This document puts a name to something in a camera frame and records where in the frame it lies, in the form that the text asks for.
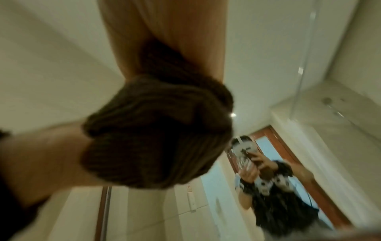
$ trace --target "brown knit fabric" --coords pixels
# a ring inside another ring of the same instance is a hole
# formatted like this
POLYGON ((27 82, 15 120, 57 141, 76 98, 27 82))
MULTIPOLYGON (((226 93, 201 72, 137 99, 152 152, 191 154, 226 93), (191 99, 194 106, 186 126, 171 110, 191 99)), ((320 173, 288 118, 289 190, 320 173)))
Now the brown knit fabric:
POLYGON ((213 165, 232 138, 233 98, 178 53, 148 43, 142 72, 83 125, 94 139, 82 165, 135 188, 184 184, 213 165))

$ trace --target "white ceiling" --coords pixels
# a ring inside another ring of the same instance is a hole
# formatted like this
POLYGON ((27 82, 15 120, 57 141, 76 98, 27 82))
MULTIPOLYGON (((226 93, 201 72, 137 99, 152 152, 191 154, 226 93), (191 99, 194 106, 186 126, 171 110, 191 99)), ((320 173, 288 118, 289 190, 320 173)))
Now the white ceiling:
MULTIPOLYGON (((14 0, 119 73, 94 0, 14 0)), ((322 0, 304 88, 320 82, 358 0, 322 0)), ((312 0, 231 0, 225 83, 237 134, 269 124, 269 107, 294 95, 312 0)))

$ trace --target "brown door frame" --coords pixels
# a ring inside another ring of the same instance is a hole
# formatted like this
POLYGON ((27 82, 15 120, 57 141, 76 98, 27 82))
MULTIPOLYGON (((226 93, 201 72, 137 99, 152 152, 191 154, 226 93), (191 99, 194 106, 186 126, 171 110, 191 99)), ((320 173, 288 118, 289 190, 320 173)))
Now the brown door frame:
MULTIPOLYGON (((248 136, 254 142, 256 139, 266 136, 283 159, 288 160, 290 163, 302 165, 299 159, 294 155, 291 149, 286 145, 286 143, 282 140, 282 138, 278 135, 278 133, 272 126, 267 126, 248 136)), ((237 173, 238 165, 234 154, 230 150, 227 150, 227 157, 229 159, 230 164, 232 165, 234 172, 237 173)), ((319 184, 316 181, 313 181, 312 183, 308 184, 303 183, 303 186, 312 196, 312 198, 316 201, 316 203, 322 209, 322 211, 327 215, 327 217, 335 226, 335 228, 347 228, 348 226, 352 226, 349 219, 339 210, 339 208, 334 204, 331 198, 325 193, 325 191, 319 186, 319 184)))

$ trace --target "shower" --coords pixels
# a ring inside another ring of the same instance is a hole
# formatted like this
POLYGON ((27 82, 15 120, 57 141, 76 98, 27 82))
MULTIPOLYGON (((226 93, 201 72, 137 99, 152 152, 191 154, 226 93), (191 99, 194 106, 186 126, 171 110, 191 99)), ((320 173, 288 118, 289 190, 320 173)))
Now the shower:
POLYGON ((381 143, 381 139, 370 134, 369 132, 367 132, 366 130, 362 129, 360 126, 358 126, 357 124, 353 123, 350 119, 348 119, 347 117, 345 117, 340 111, 338 111, 335 107, 332 106, 332 103, 333 103, 333 100, 329 97, 325 97, 321 100, 321 102, 325 105, 325 106, 328 106, 330 109, 333 110, 333 113, 335 115, 338 115, 342 118, 344 118, 346 121, 348 121, 352 126, 354 126, 358 131, 360 131, 361 133, 363 133, 364 135, 370 137, 371 139, 381 143))

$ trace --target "frosted glass panel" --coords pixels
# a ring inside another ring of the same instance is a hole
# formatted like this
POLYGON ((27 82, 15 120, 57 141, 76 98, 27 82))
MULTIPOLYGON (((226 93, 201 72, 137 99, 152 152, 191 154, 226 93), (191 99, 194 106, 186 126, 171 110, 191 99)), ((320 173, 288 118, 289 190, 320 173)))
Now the frosted glass panel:
MULTIPOLYGON (((271 144, 270 140, 264 136, 255 140, 259 148, 261 148, 263 154, 267 156, 272 161, 283 161, 282 157, 279 155, 275 147, 271 144)), ((297 195, 308 205, 312 205, 315 208, 319 208, 315 200, 310 196, 310 194, 305 190, 304 186, 296 177, 289 177, 290 182, 294 185, 297 195)), ((325 213, 319 208, 319 218, 323 220, 332 229, 333 224, 325 215, 325 213)))

